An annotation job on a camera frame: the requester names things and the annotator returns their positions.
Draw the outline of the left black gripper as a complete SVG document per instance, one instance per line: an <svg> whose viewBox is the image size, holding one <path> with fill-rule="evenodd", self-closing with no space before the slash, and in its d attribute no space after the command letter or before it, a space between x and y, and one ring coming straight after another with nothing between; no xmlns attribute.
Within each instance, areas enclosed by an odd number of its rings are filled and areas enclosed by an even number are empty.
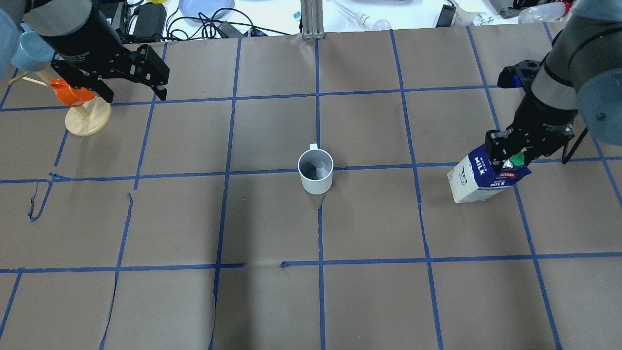
<svg viewBox="0 0 622 350"><path fill-rule="evenodd" d="M132 53L98 10L40 10L38 35L55 54L52 69L72 88L86 88L105 102L113 91L100 78L124 78L150 87L160 101L167 99L170 69L149 45Z"/></svg>

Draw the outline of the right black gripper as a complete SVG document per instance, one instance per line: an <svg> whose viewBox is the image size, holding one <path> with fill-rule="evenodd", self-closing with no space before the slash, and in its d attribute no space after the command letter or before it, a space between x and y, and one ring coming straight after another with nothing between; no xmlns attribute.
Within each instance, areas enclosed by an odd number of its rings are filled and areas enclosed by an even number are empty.
<svg viewBox="0 0 622 350"><path fill-rule="evenodd" d="M542 156L542 151L557 151L574 138L573 121L577 109L549 106L528 92L516 109L507 130L491 129L485 133L484 150L495 173L518 151L525 166Z"/></svg>

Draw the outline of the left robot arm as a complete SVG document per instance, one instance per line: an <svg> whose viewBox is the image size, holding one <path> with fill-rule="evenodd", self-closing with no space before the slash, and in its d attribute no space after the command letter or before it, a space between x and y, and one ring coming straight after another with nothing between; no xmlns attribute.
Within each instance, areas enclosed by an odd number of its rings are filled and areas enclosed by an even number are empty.
<svg viewBox="0 0 622 350"><path fill-rule="evenodd" d="M124 78L167 98L170 69L149 45L131 51L90 0L3 0L16 26L27 24L55 52L51 65L71 88L86 88L106 102L115 94L106 79Z"/></svg>

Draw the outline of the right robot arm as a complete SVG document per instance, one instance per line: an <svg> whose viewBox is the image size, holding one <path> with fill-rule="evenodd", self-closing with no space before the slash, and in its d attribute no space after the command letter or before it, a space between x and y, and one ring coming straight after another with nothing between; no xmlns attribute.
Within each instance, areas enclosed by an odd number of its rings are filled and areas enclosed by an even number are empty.
<svg viewBox="0 0 622 350"><path fill-rule="evenodd" d="M496 173L518 153L528 165L565 147L577 116L594 138L621 144L621 18L619 0L582 0L541 61L504 67L497 85L523 88L525 95L510 126L486 133L484 148Z"/></svg>

